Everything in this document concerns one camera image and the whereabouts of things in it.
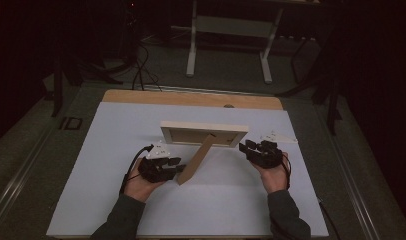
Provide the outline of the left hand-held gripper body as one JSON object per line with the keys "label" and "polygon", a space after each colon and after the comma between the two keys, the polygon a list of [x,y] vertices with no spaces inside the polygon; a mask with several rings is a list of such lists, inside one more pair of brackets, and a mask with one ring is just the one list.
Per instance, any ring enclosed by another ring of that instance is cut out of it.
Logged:
{"label": "left hand-held gripper body", "polygon": [[140,175],[151,183],[165,182],[174,178],[174,169],[165,168],[170,160],[167,145],[162,142],[145,147],[147,154],[138,167]]}

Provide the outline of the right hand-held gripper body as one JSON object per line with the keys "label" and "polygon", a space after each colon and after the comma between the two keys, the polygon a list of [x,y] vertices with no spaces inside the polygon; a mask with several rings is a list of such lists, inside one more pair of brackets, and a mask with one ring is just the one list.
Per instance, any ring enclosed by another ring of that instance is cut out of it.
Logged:
{"label": "right hand-held gripper body", "polygon": [[282,163],[283,159],[283,151],[278,148],[278,144],[297,142],[298,140],[294,137],[288,137],[272,131],[270,134],[261,137],[261,141],[257,143],[256,149],[251,149],[253,156],[250,158],[250,161],[264,169],[277,167]]}

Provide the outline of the white metal table frame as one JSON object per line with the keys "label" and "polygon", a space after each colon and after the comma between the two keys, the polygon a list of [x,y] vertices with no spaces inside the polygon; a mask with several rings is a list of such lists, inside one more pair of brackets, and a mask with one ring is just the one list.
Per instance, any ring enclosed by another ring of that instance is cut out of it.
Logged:
{"label": "white metal table frame", "polygon": [[204,16],[197,13],[198,0],[192,1],[191,41],[187,60],[186,76],[193,77],[196,64],[196,36],[198,32],[257,37],[267,40],[265,48],[259,53],[264,82],[271,84],[273,78],[268,57],[284,12],[280,7],[272,22],[253,21],[236,18]]}

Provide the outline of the wooden photo frame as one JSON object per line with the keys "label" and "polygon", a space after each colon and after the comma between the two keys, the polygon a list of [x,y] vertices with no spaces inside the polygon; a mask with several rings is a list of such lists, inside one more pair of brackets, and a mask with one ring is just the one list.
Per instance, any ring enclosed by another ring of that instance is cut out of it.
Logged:
{"label": "wooden photo frame", "polygon": [[165,142],[168,144],[199,146],[183,172],[178,176],[179,185],[194,176],[213,146],[234,148],[249,132],[249,127],[245,125],[179,121],[162,121],[160,128]]}

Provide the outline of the black floor bracket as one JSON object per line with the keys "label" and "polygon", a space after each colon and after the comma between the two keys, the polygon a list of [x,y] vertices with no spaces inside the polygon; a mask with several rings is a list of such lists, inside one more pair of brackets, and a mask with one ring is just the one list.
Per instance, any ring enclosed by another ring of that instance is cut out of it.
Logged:
{"label": "black floor bracket", "polygon": [[79,130],[82,126],[83,119],[76,117],[64,117],[59,125],[60,130]]}

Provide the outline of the black metal stand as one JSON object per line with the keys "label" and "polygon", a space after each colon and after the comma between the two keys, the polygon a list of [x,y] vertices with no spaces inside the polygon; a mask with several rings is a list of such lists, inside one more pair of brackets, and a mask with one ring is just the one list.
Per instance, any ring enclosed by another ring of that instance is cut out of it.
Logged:
{"label": "black metal stand", "polygon": [[335,119],[336,119],[336,106],[338,101],[340,88],[340,79],[333,78],[331,81],[330,95],[329,95],[329,106],[327,113],[327,127],[332,135],[335,135]]}
{"label": "black metal stand", "polygon": [[62,83],[62,68],[60,57],[57,56],[54,60],[54,90],[53,90],[53,113],[56,117],[63,105],[63,83]]}

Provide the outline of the person's right hand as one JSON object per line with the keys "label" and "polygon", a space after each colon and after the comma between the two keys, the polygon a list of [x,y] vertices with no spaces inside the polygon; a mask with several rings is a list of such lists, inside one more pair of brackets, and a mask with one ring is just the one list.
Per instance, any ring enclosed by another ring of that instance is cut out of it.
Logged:
{"label": "person's right hand", "polygon": [[256,167],[256,169],[268,194],[288,189],[290,166],[287,153],[283,153],[282,163],[279,166],[271,169]]}

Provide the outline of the person's left hand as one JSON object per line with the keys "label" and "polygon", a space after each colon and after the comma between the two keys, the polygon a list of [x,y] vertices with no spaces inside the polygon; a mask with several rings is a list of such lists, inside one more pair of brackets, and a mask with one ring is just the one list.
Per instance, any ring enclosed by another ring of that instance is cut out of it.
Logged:
{"label": "person's left hand", "polygon": [[138,170],[140,163],[141,158],[129,172],[123,193],[140,202],[146,202],[152,192],[163,185],[163,182],[151,183],[144,179]]}

